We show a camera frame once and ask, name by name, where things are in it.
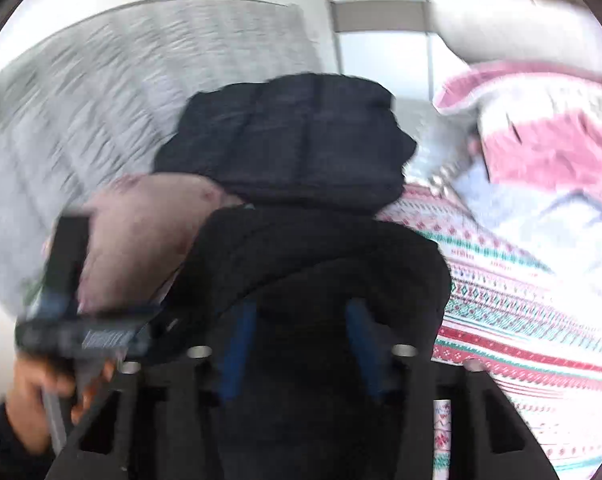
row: dark sleeve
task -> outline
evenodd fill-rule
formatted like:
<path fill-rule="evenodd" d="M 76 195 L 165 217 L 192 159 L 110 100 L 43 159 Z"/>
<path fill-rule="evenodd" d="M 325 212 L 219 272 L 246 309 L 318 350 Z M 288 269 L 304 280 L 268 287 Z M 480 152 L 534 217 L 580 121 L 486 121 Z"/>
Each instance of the dark sleeve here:
<path fill-rule="evenodd" d="M 0 479 L 43 480 L 53 460 L 52 450 L 41 456 L 28 454 L 8 422 L 6 406 L 0 404 Z"/>

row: blue strip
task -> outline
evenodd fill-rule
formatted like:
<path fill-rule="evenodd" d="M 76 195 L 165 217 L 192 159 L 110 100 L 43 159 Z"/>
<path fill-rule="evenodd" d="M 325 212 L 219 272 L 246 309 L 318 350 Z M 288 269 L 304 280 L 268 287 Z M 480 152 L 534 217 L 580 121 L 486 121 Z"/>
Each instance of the blue strip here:
<path fill-rule="evenodd" d="M 239 314 L 235 335 L 230 340 L 221 365 L 219 396 L 223 401 L 234 399 L 239 393 L 256 326 L 257 307 L 254 303 L 242 304 L 237 308 L 242 312 Z"/>
<path fill-rule="evenodd" d="M 350 300 L 346 306 L 346 329 L 352 352 L 359 363 L 367 393 L 373 399 L 381 398 L 379 356 L 375 352 L 374 319 L 363 300 Z"/>

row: beige fabric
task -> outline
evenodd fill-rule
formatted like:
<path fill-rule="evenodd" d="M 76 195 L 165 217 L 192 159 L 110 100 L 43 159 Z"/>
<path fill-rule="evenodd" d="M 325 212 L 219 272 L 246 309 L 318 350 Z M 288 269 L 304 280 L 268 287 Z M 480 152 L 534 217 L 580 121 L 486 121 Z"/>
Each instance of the beige fabric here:
<path fill-rule="evenodd" d="M 240 203 L 191 174 L 126 175 L 97 192 L 86 204 L 92 216 L 80 311 L 150 300 L 181 265 L 210 214 Z"/>

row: pink blanket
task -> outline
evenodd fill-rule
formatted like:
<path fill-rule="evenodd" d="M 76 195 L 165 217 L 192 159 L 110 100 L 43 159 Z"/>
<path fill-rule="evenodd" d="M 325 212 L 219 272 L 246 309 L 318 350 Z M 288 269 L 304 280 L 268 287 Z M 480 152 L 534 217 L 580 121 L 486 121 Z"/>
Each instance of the pink blanket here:
<path fill-rule="evenodd" d="M 443 114 L 476 109 L 491 182 L 581 190 L 602 204 L 602 77 L 549 63 L 495 62 L 446 82 Z"/>

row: patterned bedsheet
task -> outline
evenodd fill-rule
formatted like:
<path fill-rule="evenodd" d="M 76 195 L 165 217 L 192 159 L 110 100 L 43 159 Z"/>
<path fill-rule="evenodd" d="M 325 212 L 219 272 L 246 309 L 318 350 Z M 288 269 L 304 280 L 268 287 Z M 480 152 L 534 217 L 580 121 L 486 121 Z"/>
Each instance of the patterned bedsheet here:
<path fill-rule="evenodd" d="M 438 242 L 452 295 L 433 359 L 484 362 L 561 480 L 602 462 L 602 309 L 541 262 L 484 230 L 465 210 L 406 186 L 380 219 Z M 434 478 L 447 478 L 450 405 L 435 403 Z"/>

